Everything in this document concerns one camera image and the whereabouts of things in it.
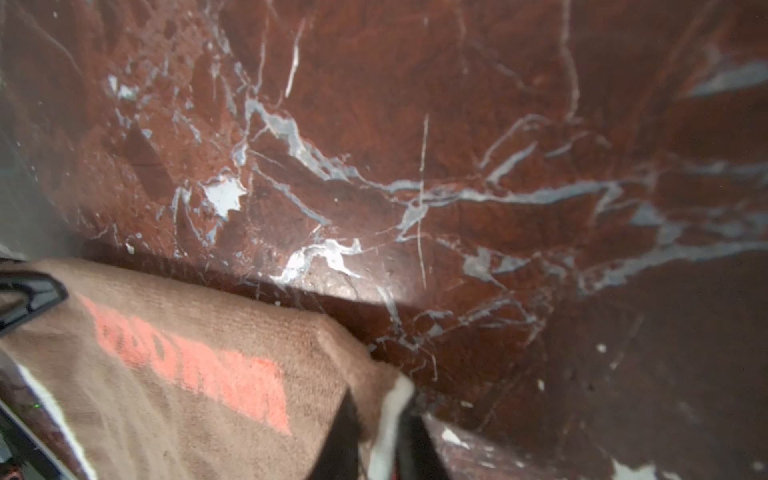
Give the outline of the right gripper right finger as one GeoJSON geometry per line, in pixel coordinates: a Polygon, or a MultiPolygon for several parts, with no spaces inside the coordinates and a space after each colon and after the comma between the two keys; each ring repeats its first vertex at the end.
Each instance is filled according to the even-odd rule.
{"type": "Polygon", "coordinates": [[[399,418],[395,476],[399,480],[449,480],[416,401],[399,418]]]}

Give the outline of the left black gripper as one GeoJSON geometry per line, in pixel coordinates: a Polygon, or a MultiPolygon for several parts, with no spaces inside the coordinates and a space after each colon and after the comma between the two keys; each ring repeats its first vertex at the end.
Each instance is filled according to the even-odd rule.
{"type": "Polygon", "coordinates": [[[1,335],[7,336],[68,299],[65,285],[48,273],[6,263],[1,269],[1,293],[15,294],[18,301],[1,309],[1,335]]]}

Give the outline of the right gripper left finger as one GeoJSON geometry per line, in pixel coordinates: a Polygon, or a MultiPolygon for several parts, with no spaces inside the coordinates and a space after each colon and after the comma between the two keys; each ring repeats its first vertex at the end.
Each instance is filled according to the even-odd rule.
{"type": "Polygon", "coordinates": [[[307,480],[354,480],[360,474],[361,425],[352,392],[347,390],[307,480]]]}

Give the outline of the red orange towel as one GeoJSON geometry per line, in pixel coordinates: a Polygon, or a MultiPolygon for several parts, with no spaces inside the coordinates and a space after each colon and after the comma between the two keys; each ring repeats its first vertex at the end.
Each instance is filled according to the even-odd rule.
{"type": "Polygon", "coordinates": [[[412,381],[333,318],[78,259],[5,263],[67,298],[1,340],[89,479],[306,479],[345,399],[389,479],[412,381]]]}

